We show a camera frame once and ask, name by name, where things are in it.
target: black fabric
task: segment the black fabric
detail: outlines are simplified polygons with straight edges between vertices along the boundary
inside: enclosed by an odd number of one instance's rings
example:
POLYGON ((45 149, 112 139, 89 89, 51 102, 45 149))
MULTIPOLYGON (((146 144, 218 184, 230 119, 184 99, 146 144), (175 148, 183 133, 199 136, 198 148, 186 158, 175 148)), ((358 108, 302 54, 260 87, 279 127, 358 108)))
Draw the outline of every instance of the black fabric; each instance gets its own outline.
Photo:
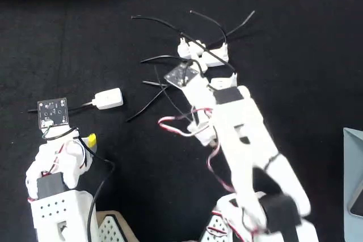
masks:
MULTIPOLYGON (((124 122, 159 91, 141 83, 155 75, 139 61, 176 54, 179 41, 173 31, 130 16, 161 17, 209 43, 220 30, 190 9, 227 30, 255 9, 230 40, 230 62, 305 188, 320 241, 342 241, 342 128, 363 129, 362 1, 0 0, 0 240, 35 241, 24 181, 43 141, 27 109, 55 97, 81 105, 115 87, 124 106, 70 113, 71 125, 82 135, 96 133, 99 154, 117 165, 97 209, 120 211, 141 241, 197 239, 227 192, 207 170, 210 148, 158 127, 160 117, 178 114, 165 98, 124 122)), ((164 63, 160 73, 174 66, 164 63)), ((181 92, 168 93, 190 110, 181 92)), ((223 156, 213 163, 228 181, 223 156)), ((107 171, 95 160, 80 188, 94 193, 107 171)))

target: black wire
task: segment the black wire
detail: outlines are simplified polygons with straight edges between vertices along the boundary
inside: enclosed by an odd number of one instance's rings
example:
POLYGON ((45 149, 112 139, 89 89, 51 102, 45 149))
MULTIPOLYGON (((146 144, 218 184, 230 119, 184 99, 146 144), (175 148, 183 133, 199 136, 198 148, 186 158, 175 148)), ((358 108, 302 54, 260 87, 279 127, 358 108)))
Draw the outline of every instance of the black wire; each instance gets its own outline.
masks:
POLYGON ((223 33, 223 37, 225 38, 225 43, 227 44, 227 35, 226 35, 226 31, 223 29, 223 27, 221 26, 221 24, 219 24, 217 21, 215 21, 214 19, 204 15, 204 14, 201 14, 200 12, 197 12, 197 11, 193 11, 193 10, 190 10, 190 13, 191 14, 195 14, 195 15, 198 15, 212 23, 214 23, 215 25, 218 26, 218 28, 220 28, 221 32, 223 33))
POLYGON ((143 20, 151 20, 151 21, 155 21, 158 22, 160 24, 163 24, 164 26, 167 26, 168 28, 173 29, 174 31, 176 31, 180 36, 183 36, 184 38, 192 41, 193 43, 195 43, 197 46, 199 46, 201 49, 203 49, 204 51, 207 51, 210 55, 212 55, 214 58, 216 58, 217 60, 219 60, 220 62, 222 62, 224 65, 228 66, 232 72, 235 72, 235 68, 229 63, 226 62, 225 60, 219 58, 219 56, 215 55, 213 52, 211 52, 208 48, 206 48, 205 46, 201 45, 197 40, 195 40, 193 37, 190 37, 188 34, 184 33, 183 31, 179 30, 178 28, 176 28, 175 26, 173 26, 172 24, 155 18, 155 17, 144 17, 144 16, 131 16, 131 19, 143 19, 143 20))
POLYGON ((209 87, 210 89, 212 89, 213 91, 218 91, 218 89, 214 88, 212 85, 207 85, 207 87, 209 87))
POLYGON ((115 163, 110 161, 110 160, 107 160, 105 158, 102 158, 101 156, 97 155, 96 153, 94 153, 85 143, 84 141, 82 140, 82 138, 79 136, 78 137, 78 140, 80 141, 80 143, 85 147, 85 149, 90 153, 92 154, 94 157, 96 157, 97 159, 107 163, 107 164, 110 164, 112 166, 111 170, 109 171, 108 175, 103 179, 103 181, 100 183, 100 185, 98 186, 97 190, 96 190, 96 193, 93 197, 93 200, 91 202, 91 206, 90 206, 90 211, 88 212, 88 218, 87 218, 87 238, 88 238, 88 242, 92 242, 92 237, 91 237, 91 218, 92 218, 92 212, 93 212, 93 209, 95 207, 95 204, 96 204, 96 200, 98 198, 98 195, 100 194, 101 190, 102 190, 102 187, 104 185, 104 183, 107 181, 107 179, 111 176, 111 174, 115 171, 115 163))
POLYGON ((156 18, 156 17, 146 17, 146 16, 141 16, 141 15, 136 15, 136 16, 131 16, 131 19, 143 19, 143 20, 151 20, 151 21, 155 21, 155 22, 158 22, 160 24, 163 24, 164 26, 167 26, 168 28, 171 28, 173 29, 174 31, 176 32, 179 32, 181 33, 182 31, 180 29, 178 29, 176 26, 173 26, 172 24, 162 20, 162 19, 159 19, 159 18, 156 18))
POLYGON ((161 59, 161 58, 171 58, 171 59, 176 59, 176 60, 181 60, 182 62, 188 61, 188 59, 184 59, 178 56, 173 56, 173 55, 159 55, 159 56, 155 56, 155 57, 151 57, 151 58, 147 58, 145 60, 140 61, 140 63, 145 63, 145 62, 149 62, 149 61, 153 61, 153 60, 157 60, 157 59, 161 59))
POLYGON ((193 63, 197 64, 199 73, 200 73, 201 77, 204 78, 203 69, 202 69, 199 61, 193 60, 193 59, 184 59, 184 58, 181 58, 178 56, 172 56, 172 55, 160 55, 160 56, 155 56, 155 57, 151 57, 151 58, 142 60, 140 63, 145 63, 145 62, 149 62, 149 61, 153 61, 153 60, 157 60, 157 59, 161 59, 161 58, 173 58, 173 59, 181 60, 182 62, 187 63, 187 65, 185 66, 185 68, 183 70, 183 85, 184 86, 185 86, 185 76, 187 74, 188 67, 191 66, 191 64, 193 64, 193 63))
MULTIPOLYGON (((92 104, 87 104, 87 105, 81 105, 81 106, 78 106, 78 107, 74 107, 74 108, 69 108, 68 111, 76 111, 76 110, 79 110, 79 109, 83 109, 85 107, 88 107, 88 106, 91 106, 92 104)), ((38 109, 29 109, 27 111, 28 113, 37 113, 38 112, 38 109)))
POLYGON ((51 141, 51 140, 59 139, 59 138, 61 138, 61 137, 63 137, 63 136, 66 136, 67 134, 70 134, 70 133, 71 133, 71 132, 73 132, 74 130, 78 130, 78 128, 73 127, 73 128, 70 128, 70 129, 69 129, 68 131, 66 131, 65 133, 62 133, 62 134, 60 134, 60 135, 53 136, 53 137, 49 137, 49 138, 45 137, 45 136, 48 134, 49 130, 50 130, 51 128, 53 128, 53 127, 55 127, 55 126, 49 126, 49 127, 47 128, 47 130, 45 131, 45 133, 41 136, 44 140, 51 141))
POLYGON ((138 111, 137 113, 135 113, 133 116, 129 117, 126 122, 130 122, 132 119, 138 117, 139 115, 141 115, 150 105, 151 103, 154 102, 155 99, 157 99, 163 92, 165 89, 167 89, 169 86, 163 87, 163 90, 160 90, 156 96, 154 96, 140 111, 138 111))
MULTIPOLYGON (((178 106, 175 105, 175 103, 171 100, 171 98, 169 97, 169 95, 167 94, 167 92, 165 91, 165 88, 163 88, 162 84, 161 84, 161 81, 160 81, 160 77, 159 77, 159 73, 158 73, 158 69, 156 67, 156 65, 154 65, 154 70, 155 70, 155 75, 157 76, 157 80, 158 80, 158 83, 160 85, 160 88, 162 89, 164 95, 166 96, 166 98, 168 98, 168 100, 170 101, 171 105, 174 106, 174 108, 181 114, 181 115, 184 115, 184 113, 182 112, 182 110, 180 110, 178 108, 178 106)), ((186 119, 189 121, 189 122, 192 122, 192 120, 188 117, 186 117, 186 119)))
MULTIPOLYGON (((245 20, 240 24, 240 25, 238 25, 237 27, 235 27, 234 29, 232 29, 231 31, 229 31, 229 32, 227 32, 226 33, 226 36, 228 37, 228 36, 231 36, 232 34, 234 34, 237 30, 239 30, 240 28, 242 28, 245 24, 247 24, 247 22, 251 19, 251 17, 255 14, 255 10, 254 11, 252 11, 249 15, 248 15, 248 17, 246 17, 245 18, 245 20)), ((216 44, 216 43, 218 43, 218 42, 220 42, 221 40, 222 40, 223 38, 219 38, 218 40, 216 40, 216 41, 214 41, 214 42, 212 42, 212 43, 210 43, 210 44, 208 44, 207 45, 207 47, 208 48, 210 48, 212 45, 214 45, 214 44, 216 44)))
POLYGON ((276 154, 276 155, 272 156, 270 159, 268 159, 268 162, 267 162, 267 164, 265 165, 265 167, 263 168, 263 170, 267 171, 267 169, 268 169, 268 167, 270 166, 270 164, 271 164, 271 163, 273 163, 273 162, 276 160, 276 158, 277 158, 280 154, 281 154, 281 153, 278 153, 278 154, 276 154))

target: small black sensor board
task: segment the small black sensor board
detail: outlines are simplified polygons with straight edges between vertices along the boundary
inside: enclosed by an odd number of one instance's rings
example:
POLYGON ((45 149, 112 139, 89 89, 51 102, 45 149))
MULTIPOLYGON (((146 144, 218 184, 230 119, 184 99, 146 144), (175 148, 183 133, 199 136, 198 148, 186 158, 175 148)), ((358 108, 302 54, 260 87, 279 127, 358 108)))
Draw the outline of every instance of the small black sensor board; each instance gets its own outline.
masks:
MULTIPOLYGON (((184 87, 183 73, 187 65, 188 65, 187 63, 182 62, 180 65, 178 65, 168 74, 166 74, 164 79, 170 84, 174 85, 176 88, 183 88, 184 87)), ((188 82, 190 82, 198 74, 199 73, 193 68, 187 67, 187 72, 185 74, 185 85, 188 84, 188 82)))
POLYGON ((39 129, 69 125, 67 99, 38 101, 39 129))

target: wire bundle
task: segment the wire bundle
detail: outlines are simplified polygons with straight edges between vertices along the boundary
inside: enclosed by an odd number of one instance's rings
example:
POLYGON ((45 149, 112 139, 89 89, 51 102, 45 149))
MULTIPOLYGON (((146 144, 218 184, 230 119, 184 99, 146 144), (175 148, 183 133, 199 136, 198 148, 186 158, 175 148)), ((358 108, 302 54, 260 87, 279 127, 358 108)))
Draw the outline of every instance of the wire bundle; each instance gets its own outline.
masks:
POLYGON ((186 118, 188 115, 196 113, 198 111, 212 112, 212 109, 211 108, 194 109, 190 113, 183 114, 181 116, 165 116, 165 117, 162 117, 162 118, 159 119, 158 125, 164 130, 167 130, 167 131, 169 131, 171 133, 181 135, 183 137, 194 136, 194 135, 202 132, 203 130, 207 129, 209 127, 209 124, 206 124, 205 126, 201 127, 200 129, 194 131, 193 133, 185 133, 185 132, 179 130, 178 128, 175 128, 175 127, 172 127, 170 125, 164 124, 164 122, 165 121, 172 121, 172 120, 182 120, 182 119, 186 118))

